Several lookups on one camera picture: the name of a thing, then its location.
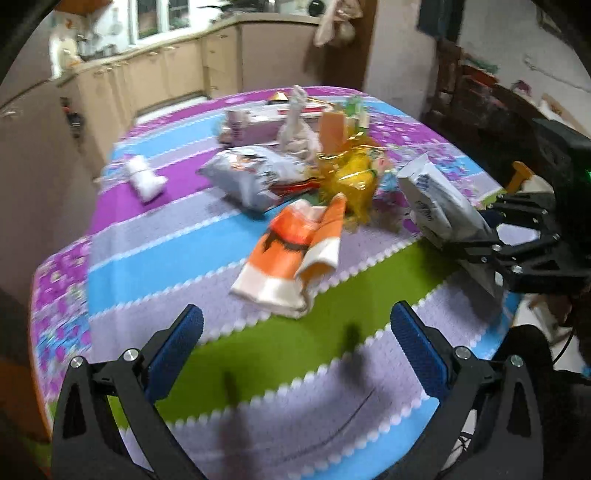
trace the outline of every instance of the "yellow cellophane wrapper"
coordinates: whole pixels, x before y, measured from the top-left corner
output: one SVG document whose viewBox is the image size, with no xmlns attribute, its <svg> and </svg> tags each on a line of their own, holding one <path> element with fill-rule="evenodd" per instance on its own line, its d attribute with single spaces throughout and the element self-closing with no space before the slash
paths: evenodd
<svg viewBox="0 0 591 480">
<path fill-rule="evenodd" d="M 320 198 L 330 201 L 337 193 L 344 193 L 347 208 L 358 222 L 367 223 L 379 184 L 376 154 L 382 154 L 384 149 L 376 147 L 365 134 L 349 138 L 345 146 L 346 150 L 340 154 L 319 157 Z"/>
</svg>

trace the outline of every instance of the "green item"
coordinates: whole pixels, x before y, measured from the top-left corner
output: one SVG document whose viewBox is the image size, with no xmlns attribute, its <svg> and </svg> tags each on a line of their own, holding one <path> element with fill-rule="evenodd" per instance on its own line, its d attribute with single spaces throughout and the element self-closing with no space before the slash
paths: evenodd
<svg viewBox="0 0 591 480">
<path fill-rule="evenodd" d="M 458 268 L 421 239 L 318 295 L 299 320 L 273 315 L 196 348 L 158 411 L 166 421 L 198 417 L 303 378 L 383 329 L 398 300 L 418 302 Z M 118 399 L 111 407 L 117 424 L 127 427 Z"/>
</svg>

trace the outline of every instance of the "orange towel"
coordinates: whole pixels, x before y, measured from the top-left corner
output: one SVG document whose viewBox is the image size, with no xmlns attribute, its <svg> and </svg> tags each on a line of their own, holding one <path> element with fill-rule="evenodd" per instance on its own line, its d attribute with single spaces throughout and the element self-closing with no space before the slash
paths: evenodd
<svg viewBox="0 0 591 480">
<path fill-rule="evenodd" d="M 309 292 L 339 264 L 346 198 L 328 207 L 296 200 L 270 223 L 238 275 L 231 292 L 272 312 L 300 317 L 313 304 Z"/>
</svg>

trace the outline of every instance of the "plastic bag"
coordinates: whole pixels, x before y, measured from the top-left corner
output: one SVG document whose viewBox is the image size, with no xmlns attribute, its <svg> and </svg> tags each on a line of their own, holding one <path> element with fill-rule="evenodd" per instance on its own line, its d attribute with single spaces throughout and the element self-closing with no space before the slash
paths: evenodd
<svg viewBox="0 0 591 480">
<path fill-rule="evenodd" d="M 299 85 L 294 85 L 291 90 L 290 109 L 287 112 L 287 120 L 279 130 L 277 141 L 279 149 L 313 164 L 316 155 L 320 152 L 318 135 L 304 122 L 301 113 L 308 101 L 308 94 Z"/>
<path fill-rule="evenodd" d="M 246 208 L 265 212 L 286 197 L 317 187 L 303 160 L 262 145 L 237 147 L 216 154 L 199 173 Z"/>
<path fill-rule="evenodd" d="M 361 137 L 349 141 L 360 142 Z M 347 207 L 357 221 L 369 222 L 369 211 L 380 178 L 377 167 L 383 165 L 385 158 L 385 149 L 373 145 L 350 145 L 341 154 L 320 156 L 321 199 L 330 200 L 336 194 L 344 193 Z"/>
<path fill-rule="evenodd" d="M 490 232 L 484 218 L 426 153 L 403 167 L 397 177 L 415 223 L 438 247 L 441 241 L 475 238 Z"/>
</svg>

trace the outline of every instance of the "metal screw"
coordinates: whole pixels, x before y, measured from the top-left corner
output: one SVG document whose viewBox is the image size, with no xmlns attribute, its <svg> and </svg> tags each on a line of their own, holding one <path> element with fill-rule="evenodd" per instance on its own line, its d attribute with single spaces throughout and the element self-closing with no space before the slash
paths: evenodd
<svg viewBox="0 0 591 480">
<path fill-rule="evenodd" d="M 84 362 L 84 359 L 81 356 L 75 356 L 71 361 L 70 361 L 70 366 L 72 368 L 78 368 L 82 365 L 82 363 Z"/>
<path fill-rule="evenodd" d="M 133 362 L 139 355 L 139 352 L 135 348 L 130 348 L 126 350 L 123 354 L 123 360 L 126 362 Z"/>
<path fill-rule="evenodd" d="M 456 357 L 458 357 L 460 360 L 468 360 L 472 356 L 470 350 L 468 350 L 465 346 L 457 347 L 455 352 Z"/>
<path fill-rule="evenodd" d="M 523 367 L 523 359 L 519 355 L 511 355 L 511 363 L 517 368 Z"/>
</svg>

